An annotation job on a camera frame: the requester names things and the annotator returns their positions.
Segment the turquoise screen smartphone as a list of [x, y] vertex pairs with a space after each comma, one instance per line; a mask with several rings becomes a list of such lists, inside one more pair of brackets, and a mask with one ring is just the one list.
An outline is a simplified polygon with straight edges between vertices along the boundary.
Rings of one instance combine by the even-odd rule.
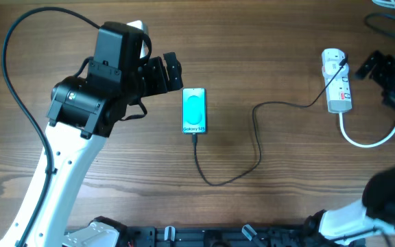
[[182, 91], [182, 132], [184, 134], [206, 133], [206, 90], [187, 88]]

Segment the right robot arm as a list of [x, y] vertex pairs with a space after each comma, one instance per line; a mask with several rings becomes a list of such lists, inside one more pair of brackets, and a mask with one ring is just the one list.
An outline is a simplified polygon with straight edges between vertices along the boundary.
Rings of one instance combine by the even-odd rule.
[[[382, 88], [383, 103], [395, 110], [395, 58], [374, 51], [355, 74]], [[306, 219], [299, 233], [301, 246], [361, 246], [373, 235], [395, 235], [395, 167], [374, 175], [361, 199]]]

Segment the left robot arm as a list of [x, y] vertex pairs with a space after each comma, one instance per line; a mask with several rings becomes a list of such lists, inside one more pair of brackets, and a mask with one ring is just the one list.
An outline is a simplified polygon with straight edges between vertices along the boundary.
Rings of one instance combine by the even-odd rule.
[[152, 56], [147, 26], [106, 22], [93, 56], [54, 86], [44, 149], [32, 181], [0, 246], [61, 246], [64, 230], [92, 162], [126, 109], [144, 97], [180, 90], [174, 53]]

